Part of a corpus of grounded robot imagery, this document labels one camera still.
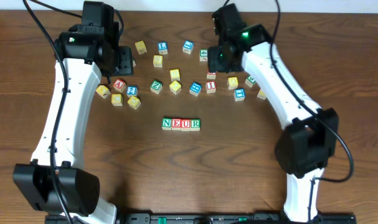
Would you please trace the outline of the red U block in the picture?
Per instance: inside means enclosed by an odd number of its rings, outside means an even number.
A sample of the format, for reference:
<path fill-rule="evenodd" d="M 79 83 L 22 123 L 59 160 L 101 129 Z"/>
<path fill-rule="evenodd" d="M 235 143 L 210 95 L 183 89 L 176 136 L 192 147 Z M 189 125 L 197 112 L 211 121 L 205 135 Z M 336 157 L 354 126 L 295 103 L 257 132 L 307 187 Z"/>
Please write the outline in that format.
<path fill-rule="evenodd" d="M 182 119 L 181 120 L 181 131 L 190 131 L 191 130 L 191 120 Z"/>

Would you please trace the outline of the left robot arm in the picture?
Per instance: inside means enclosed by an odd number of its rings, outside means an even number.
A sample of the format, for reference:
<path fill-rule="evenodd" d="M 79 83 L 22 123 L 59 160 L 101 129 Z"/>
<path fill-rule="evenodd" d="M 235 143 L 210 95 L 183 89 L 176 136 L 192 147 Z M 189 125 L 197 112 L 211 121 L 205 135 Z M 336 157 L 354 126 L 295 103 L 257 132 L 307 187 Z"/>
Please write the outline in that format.
<path fill-rule="evenodd" d="M 48 223 L 115 223 L 116 206 L 100 197 L 98 177 L 83 168 L 83 145 L 101 79 L 132 75 L 133 58 L 118 43 L 124 25 L 112 6 L 86 1 L 81 20 L 50 40 L 56 64 L 49 113 L 30 162 L 16 164 L 12 179 Z"/>

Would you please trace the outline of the green R block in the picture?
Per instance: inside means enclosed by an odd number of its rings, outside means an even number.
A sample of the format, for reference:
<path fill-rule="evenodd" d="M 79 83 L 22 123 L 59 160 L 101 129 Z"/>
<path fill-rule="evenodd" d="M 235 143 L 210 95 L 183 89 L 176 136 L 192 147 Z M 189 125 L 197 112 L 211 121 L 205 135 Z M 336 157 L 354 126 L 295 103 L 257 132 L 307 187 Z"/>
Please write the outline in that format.
<path fill-rule="evenodd" d="M 191 131 L 200 131 L 201 130 L 201 121 L 200 119 L 191 120 Z"/>

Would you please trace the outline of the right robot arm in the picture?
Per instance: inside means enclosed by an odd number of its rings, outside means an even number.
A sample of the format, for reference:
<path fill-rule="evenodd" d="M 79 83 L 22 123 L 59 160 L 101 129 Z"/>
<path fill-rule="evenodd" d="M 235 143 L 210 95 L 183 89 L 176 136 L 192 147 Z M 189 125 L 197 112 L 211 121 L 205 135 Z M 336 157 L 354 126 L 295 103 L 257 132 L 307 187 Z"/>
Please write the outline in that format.
<path fill-rule="evenodd" d="M 334 154 L 338 115 L 324 110 L 299 86 L 261 24 L 248 26 L 234 3 L 212 14 L 219 44 L 208 49 L 210 72 L 247 72 L 274 109 L 283 130 L 275 156 L 286 172 L 283 211 L 293 222 L 313 221 L 319 178 Z"/>

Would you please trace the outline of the green N block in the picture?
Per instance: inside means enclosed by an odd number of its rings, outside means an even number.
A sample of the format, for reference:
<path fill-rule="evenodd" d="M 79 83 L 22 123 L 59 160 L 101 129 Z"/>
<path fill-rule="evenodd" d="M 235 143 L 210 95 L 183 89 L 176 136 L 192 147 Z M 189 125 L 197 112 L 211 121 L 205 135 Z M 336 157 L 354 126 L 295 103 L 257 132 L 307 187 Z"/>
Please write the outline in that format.
<path fill-rule="evenodd" d="M 171 118 L 163 118 L 161 127 L 162 127 L 163 130 L 172 130 L 172 119 Z"/>

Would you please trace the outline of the red E block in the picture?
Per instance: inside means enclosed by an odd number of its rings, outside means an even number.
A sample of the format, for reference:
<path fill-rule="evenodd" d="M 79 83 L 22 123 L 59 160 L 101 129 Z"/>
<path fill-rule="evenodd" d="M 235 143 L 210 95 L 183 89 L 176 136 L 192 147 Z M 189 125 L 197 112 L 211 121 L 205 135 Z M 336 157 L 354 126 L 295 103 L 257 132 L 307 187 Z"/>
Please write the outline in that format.
<path fill-rule="evenodd" d="M 181 130 L 181 118 L 173 118 L 172 119 L 172 125 L 171 129 L 174 131 L 180 131 Z"/>

